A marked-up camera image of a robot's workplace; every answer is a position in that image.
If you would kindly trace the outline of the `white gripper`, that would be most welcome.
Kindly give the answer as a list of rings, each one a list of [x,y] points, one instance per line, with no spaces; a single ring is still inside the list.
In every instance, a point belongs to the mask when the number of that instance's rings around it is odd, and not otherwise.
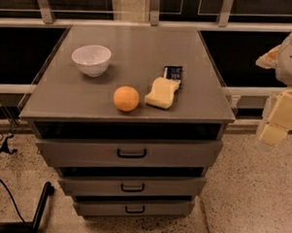
[[[265,69],[276,68],[276,79],[291,86],[267,99],[258,125],[258,141],[274,147],[292,130],[292,31],[281,45],[259,56],[256,65]]]

